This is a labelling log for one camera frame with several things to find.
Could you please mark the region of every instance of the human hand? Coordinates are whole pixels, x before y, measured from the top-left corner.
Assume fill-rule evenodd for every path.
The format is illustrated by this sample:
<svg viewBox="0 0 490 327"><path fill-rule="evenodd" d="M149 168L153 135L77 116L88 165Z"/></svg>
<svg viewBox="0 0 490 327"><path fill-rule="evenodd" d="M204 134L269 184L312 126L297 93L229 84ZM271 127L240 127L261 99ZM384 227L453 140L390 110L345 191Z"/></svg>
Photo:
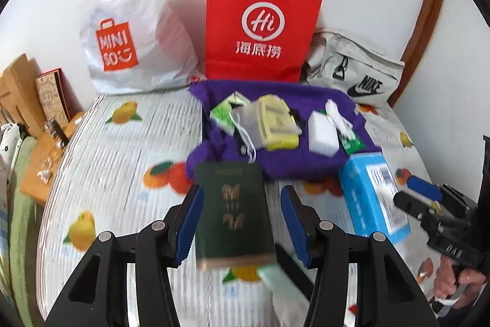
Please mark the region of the human hand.
<svg viewBox="0 0 490 327"><path fill-rule="evenodd" d="M458 278L459 284L468 284L465 292L459 300L454 304L453 308L459 309L468 306L479 295L485 282L485 275L477 272L474 269L463 270ZM434 280L434 296L438 298L446 298L456 292L456 277L452 268L452 260L441 255L440 267L435 273Z"/></svg>

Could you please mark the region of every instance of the blue gripper pad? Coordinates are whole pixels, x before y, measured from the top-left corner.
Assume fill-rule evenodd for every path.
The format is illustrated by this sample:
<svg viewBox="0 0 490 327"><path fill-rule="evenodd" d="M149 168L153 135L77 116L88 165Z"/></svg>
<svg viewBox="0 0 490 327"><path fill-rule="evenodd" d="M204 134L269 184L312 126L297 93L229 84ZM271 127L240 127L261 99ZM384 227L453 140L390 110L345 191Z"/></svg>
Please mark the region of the blue gripper pad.
<svg viewBox="0 0 490 327"><path fill-rule="evenodd" d="M296 256L307 268L311 264L311 257L308 251L308 236L306 235L303 223L285 187L281 190L281 210L288 227L292 245L295 248Z"/></svg>
<svg viewBox="0 0 490 327"><path fill-rule="evenodd" d="M443 199L443 195L437 186L431 185L419 177L410 176L407 179L407 187L432 201L441 201Z"/></svg>
<svg viewBox="0 0 490 327"><path fill-rule="evenodd" d="M182 261L189 255L190 245L194 238L195 229L204 207L204 190L199 187L194 198L190 202L187 214L177 232L175 262L180 266Z"/></svg>

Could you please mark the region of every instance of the dark green book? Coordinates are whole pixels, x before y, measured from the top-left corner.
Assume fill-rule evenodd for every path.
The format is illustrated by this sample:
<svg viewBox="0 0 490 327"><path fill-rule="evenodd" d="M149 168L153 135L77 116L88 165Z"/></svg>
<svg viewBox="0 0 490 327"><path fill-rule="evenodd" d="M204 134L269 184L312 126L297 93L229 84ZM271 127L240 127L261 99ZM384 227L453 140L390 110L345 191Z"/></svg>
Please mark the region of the dark green book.
<svg viewBox="0 0 490 327"><path fill-rule="evenodd" d="M195 232L198 268L276 262L264 181L257 164L200 164L195 183L204 189L204 208Z"/></svg>

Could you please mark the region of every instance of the miniso bag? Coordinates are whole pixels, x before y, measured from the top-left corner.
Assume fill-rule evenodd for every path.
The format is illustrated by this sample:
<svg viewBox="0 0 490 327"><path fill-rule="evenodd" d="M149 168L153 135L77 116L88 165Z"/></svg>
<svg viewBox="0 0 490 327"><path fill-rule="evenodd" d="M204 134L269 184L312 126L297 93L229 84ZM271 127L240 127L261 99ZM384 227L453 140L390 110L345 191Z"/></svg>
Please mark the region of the miniso bag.
<svg viewBox="0 0 490 327"><path fill-rule="evenodd" d="M351 34L319 29L308 54L306 81L341 90L356 103L381 106L398 88L404 66Z"/></svg>
<svg viewBox="0 0 490 327"><path fill-rule="evenodd" d="M207 0L206 76L297 82L322 0Z"/></svg>
<svg viewBox="0 0 490 327"><path fill-rule="evenodd" d="M182 87L198 60L168 0L80 0L80 39L100 93Z"/></svg>

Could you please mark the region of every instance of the nike swoosh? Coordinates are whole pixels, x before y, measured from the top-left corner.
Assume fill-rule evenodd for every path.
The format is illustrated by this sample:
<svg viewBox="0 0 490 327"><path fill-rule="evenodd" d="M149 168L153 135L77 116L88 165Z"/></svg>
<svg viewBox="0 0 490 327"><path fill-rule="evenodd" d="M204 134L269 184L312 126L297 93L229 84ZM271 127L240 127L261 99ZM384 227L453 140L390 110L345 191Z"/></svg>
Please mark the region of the nike swoosh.
<svg viewBox="0 0 490 327"><path fill-rule="evenodd" d="M372 94L384 94L384 92L378 92L378 93L369 93L369 92L359 93L359 92L357 92L356 87L357 87L357 85L354 85L352 88L349 88L349 90L347 91L347 94L350 97L371 96Z"/></svg>

